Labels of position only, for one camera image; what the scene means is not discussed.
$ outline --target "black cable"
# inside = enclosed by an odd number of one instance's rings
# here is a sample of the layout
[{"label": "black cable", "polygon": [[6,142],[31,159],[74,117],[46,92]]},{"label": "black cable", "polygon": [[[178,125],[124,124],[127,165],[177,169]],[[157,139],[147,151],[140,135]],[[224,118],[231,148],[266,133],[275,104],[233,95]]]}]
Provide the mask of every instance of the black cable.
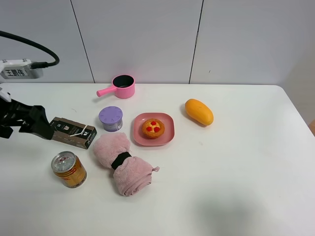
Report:
[{"label": "black cable", "polygon": [[5,38],[9,38],[9,39],[13,39],[13,40],[16,40],[16,41],[19,41],[21,43],[25,43],[25,44],[28,44],[30,46],[33,46],[35,48],[38,48],[46,53],[48,53],[49,55],[51,55],[55,61],[54,62],[51,62],[51,63],[48,63],[48,62],[45,62],[45,61],[42,61],[42,62],[33,62],[31,64],[31,68],[32,69],[38,69],[38,68],[46,68],[46,67],[50,67],[50,66],[54,66],[54,65],[57,65],[59,63],[59,57],[57,56],[57,54],[55,54],[53,51],[49,50],[48,48],[38,44],[38,43],[35,43],[29,39],[26,39],[26,38],[23,38],[23,37],[20,37],[20,36],[17,36],[17,35],[14,35],[14,34],[11,34],[11,33],[7,33],[7,32],[4,32],[4,31],[1,31],[0,30],[0,36],[1,37],[5,37]]}]

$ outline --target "towel tag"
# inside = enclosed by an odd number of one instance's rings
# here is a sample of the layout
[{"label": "towel tag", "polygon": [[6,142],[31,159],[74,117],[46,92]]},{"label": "towel tag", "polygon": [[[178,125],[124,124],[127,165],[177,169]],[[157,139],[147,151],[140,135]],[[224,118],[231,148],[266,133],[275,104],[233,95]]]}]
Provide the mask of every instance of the towel tag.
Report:
[{"label": "towel tag", "polygon": [[159,171],[159,166],[153,168],[152,171],[158,172]]},{"label": "towel tag", "polygon": [[115,159],[115,161],[113,161],[112,163],[112,168],[115,170],[117,169],[120,165],[123,164],[123,162],[128,158],[131,157],[131,155],[129,154],[129,152],[123,152],[120,153],[117,158]]}]

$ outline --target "white wall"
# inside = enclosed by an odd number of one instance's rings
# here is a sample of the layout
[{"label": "white wall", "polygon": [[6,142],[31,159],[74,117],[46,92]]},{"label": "white wall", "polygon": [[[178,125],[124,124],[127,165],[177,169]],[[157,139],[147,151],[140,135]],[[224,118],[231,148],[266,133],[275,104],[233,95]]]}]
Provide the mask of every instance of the white wall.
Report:
[{"label": "white wall", "polygon": [[72,0],[97,83],[188,83],[202,0]]},{"label": "white wall", "polygon": [[315,0],[204,0],[191,83],[277,84],[315,119]]},{"label": "white wall", "polygon": [[[33,40],[54,51],[60,64],[44,69],[36,80],[2,82],[93,83],[80,33],[68,0],[4,0],[0,3],[1,30]],[[29,45],[0,37],[0,59],[53,61],[46,53]]]}]

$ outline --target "can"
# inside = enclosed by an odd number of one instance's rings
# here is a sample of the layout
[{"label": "can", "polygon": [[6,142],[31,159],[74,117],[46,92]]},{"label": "can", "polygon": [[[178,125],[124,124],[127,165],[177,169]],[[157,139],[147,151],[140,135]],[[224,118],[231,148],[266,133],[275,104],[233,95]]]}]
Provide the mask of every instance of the can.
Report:
[{"label": "can", "polygon": [[68,188],[80,186],[87,178],[87,172],[79,158],[71,151],[63,151],[55,156],[51,168]]},{"label": "can", "polygon": [[98,115],[103,127],[108,132],[115,132],[123,126],[123,111],[119,107],[105,107]]}]

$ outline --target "purple container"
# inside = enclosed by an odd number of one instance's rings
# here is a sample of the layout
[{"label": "purple container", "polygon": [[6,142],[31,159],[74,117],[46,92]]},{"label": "purple container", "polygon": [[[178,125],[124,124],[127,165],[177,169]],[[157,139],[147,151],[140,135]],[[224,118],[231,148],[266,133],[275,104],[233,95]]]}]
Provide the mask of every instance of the purple container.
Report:
[{"label": "purple container", "polygon": [[108,132],[115,132],[123,126],[123,112],[119,107],[105,107],[98,118]]}]

